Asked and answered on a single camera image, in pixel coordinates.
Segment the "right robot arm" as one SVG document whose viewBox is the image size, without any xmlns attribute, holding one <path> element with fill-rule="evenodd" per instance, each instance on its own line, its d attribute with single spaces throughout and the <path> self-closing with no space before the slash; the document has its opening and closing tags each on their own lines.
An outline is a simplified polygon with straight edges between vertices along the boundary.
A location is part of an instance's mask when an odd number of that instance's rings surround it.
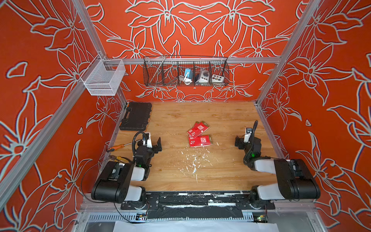
<svg viewBox="0 0 371 232">
<path fill-rule="evenodd" d="M 255 136 L 258 124 L 256 120 L 252 128 L 245 129 L 243 137 L 237 136 L 235 146 L 244 151 L 244 165 L 252 171 L 275 175 L 277 182 L 253 186 L 249 202 L 318 199 L 321 190 L 302 159 L 288 160 L 262 155 L 261 139 Z"/>
</svg>

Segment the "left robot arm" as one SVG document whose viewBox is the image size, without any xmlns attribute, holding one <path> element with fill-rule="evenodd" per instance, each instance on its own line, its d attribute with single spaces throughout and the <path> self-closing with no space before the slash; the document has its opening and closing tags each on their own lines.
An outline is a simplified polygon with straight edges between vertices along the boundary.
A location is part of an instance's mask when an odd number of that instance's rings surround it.
<svg viewBox="0 0 371 232">
<path fill-rule="evenodd" d="M 150 133 L 137 132 L 132 140 L 132 159 L 124 157 L 127 162 L 112 156 L 95 182 L 91 199 L 99 203 L 132 204 L 143 207 L 146 202 L 144 187 L 133 186 L 132 181 L 146 181 L 151 168 L 152 158 L 162 151 L 161 139 L 157 144 L 151 142 Z"/>
</svg>

